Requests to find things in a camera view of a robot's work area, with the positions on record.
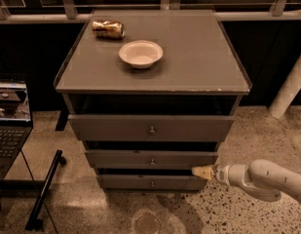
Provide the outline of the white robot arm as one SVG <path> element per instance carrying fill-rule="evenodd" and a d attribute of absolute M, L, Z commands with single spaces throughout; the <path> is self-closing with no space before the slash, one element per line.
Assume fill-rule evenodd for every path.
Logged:
<path fill-rule="evenodd" d="M 301 175 L 268 160 L 254 160 L 249 165 L 199 166 L 191 171 L 194 176 L 238 187 L 258 200 L 277 202 L 284 193 L 301 205 Z"/>

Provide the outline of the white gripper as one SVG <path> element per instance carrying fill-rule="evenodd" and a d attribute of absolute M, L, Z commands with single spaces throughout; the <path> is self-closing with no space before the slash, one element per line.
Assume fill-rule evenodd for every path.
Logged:
<path fill-rule="evenodd" d="M 207 180 L 215 178 L 222 185 L 239 187 L 243 180 L 244 166 L 238 164 L 197 166 L 192 168 L 192 174 Z"/>

